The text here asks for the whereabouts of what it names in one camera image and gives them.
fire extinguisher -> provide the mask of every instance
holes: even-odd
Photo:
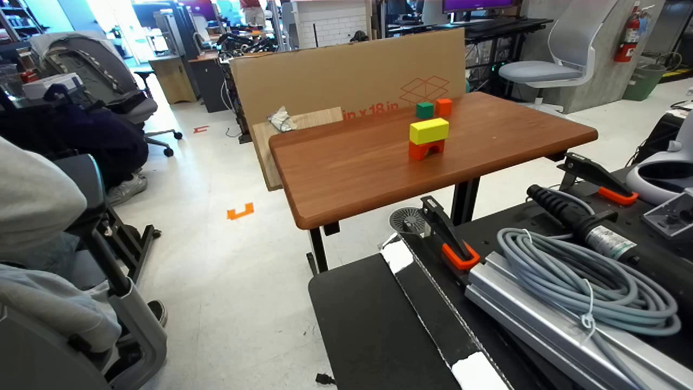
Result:
[[[639,4],[634,4],[613,61],[628,62],[639,42],[640,42],[640,9]]]

gray cable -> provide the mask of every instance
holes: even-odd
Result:
[[[575,319],[613,367],[634,388],[645,388],[610,351],[596,325],[640,335],[671,335],[679,329],[676,299],[636,268],[586,247],[517,228],[505,228],[496,238],[514,282],[538,302]]]

metal bar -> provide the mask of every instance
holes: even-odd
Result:
[[[312,255],[315,261],[317,272],[326,271],[326,255],[324,255],[324,247],[322,247],[322,237],[320,237],[320,228],[309,230],[309,243],[312,243]]]
[[[455,185],[452,213],[451,213],[452,225],[472,220],[477,191],[478,191],[478,177]]]

